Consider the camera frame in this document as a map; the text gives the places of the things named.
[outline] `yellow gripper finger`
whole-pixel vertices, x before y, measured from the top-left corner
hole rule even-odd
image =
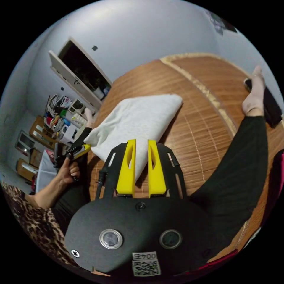
[[[148,140],[148,189],[149,198],[154,195],[163,195],[167,190],[155,140]]]
[[[128,140],[116,188],[119,195],[132,195],[132,197],[134,197],[135,159],[136,139]]]

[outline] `leopard print clothing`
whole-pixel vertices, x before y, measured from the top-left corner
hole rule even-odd
[[[51,209],[35,208],[18,188],[0,182],[7,203],[25,233],[49,257],[79,268],[64,245],[64,235]]]

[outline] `screw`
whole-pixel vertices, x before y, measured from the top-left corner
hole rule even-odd
[[[141,210],[146,208],[146,205],[142,202],[139,202],[139,203],[136,204],[135,208],[136,208],[137,211],[141,211]]]

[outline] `cabinet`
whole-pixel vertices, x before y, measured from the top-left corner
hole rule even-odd
[[[19,159],[18,162],[17,162],[17,173],[29,180],[29,181],[32,181],[33,180],[33,177],[34,175],[36,175],[38,172],[38,169],[35,168],[34,166],[28,164],[26,161],[24,161],[23,159]]]
[[[43,117],[38,116],[33,123],[30,129],[30,136],[38,141],[40,144],[44,145],[45,147],[54,150],[55,143],[57,142],[55,139],[50,137],[50,134],[43,128],[44,121]]]

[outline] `towel on shelf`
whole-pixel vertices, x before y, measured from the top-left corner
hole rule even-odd
[[[129,98],[121,101],[84,140],[104,162],[121,143],[136,139],[135,181],[148,162],[148,140],[159,141],[182,105],[176,94]]]

